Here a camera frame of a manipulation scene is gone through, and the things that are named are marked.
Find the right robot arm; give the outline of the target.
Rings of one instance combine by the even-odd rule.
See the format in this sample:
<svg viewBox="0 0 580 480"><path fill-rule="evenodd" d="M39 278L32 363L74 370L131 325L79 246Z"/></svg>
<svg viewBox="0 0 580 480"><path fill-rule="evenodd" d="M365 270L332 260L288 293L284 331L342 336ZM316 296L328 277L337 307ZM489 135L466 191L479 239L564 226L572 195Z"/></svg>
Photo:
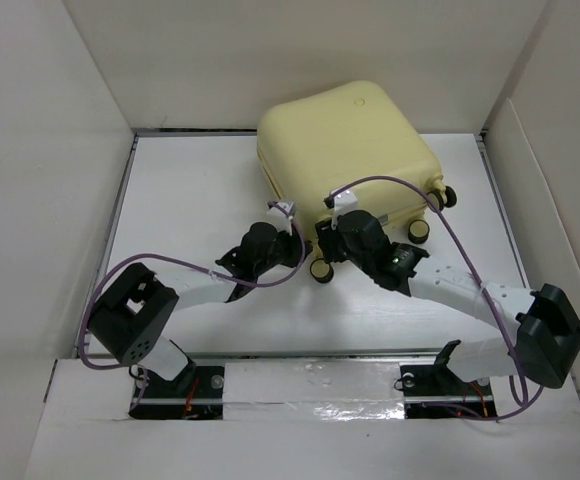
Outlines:
<svg viewBox="0 0 580 480"><path fill-rule="evenodd" d="M391 241L363 210L323 220L315 229L326 263L349 261L384 290L444 305L497 329L494 338L456 339L442 348L431 371L440 391L454 393L482 377L517 373L549 389L565 383L580 353L580 319L561 288L477 280L424 249Z"/></svg>

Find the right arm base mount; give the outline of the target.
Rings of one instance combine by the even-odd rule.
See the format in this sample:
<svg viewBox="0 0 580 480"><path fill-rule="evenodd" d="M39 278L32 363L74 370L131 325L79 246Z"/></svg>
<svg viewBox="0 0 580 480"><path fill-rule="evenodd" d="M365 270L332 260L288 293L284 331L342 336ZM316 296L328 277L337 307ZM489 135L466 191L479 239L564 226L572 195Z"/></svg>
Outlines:
<svg viewBox="0 0 580 480"><path fill-rule="evenodd" d="M393 389L404 397L407 419L497 416L489 381L466 383L436 365L401 364Z"/></svg>

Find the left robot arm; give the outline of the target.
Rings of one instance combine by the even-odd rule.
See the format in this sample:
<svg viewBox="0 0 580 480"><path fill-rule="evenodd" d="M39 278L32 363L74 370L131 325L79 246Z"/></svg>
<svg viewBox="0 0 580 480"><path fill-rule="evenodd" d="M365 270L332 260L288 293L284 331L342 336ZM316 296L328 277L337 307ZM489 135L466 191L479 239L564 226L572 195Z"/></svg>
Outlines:
<svg viewBox="0 0 580 480"><path fill-rule="evenodd" d="M176 261L174 270L158 274L135 260L96 300L87 329L121 366L137 366L142 377L182 396L192 387L195 364L163 336L173 313L237 301L261 288L260 277L273 268L298 269L311 251L296 228L287 232L256 222L212 272Z"/></svg>

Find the yellow hard-shell suitcase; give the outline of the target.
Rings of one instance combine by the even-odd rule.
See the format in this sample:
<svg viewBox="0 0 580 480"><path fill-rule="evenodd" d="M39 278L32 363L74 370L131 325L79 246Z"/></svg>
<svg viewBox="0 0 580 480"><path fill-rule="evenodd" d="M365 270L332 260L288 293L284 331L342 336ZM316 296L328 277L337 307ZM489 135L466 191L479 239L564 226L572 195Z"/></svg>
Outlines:
<svg viewBox="0 0 580 480"><path fill-rule="evenodd" d="M350 185L358 208L384 227L405 227L424 243L430 204L452 208L457 195L441 165L388 94L353 81L269 109L257 128L257 155L275 196L294 201L297 222L314 248L312 277L333 276L319 249L315 225L330 220L324 198Z"/></svg>

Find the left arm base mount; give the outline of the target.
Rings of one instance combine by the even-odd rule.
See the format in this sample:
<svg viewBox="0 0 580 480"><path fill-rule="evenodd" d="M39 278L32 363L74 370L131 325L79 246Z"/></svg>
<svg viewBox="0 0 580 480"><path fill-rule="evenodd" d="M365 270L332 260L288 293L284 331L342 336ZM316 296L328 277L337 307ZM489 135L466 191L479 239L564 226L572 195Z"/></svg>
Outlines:
<svg viewBox="0 0 580 480"><path fill-rule="evenodd" d="M222 420L224 372L222 365L196 365L176 385L149 373L149 383L129 416L136 420Z"/></svg>

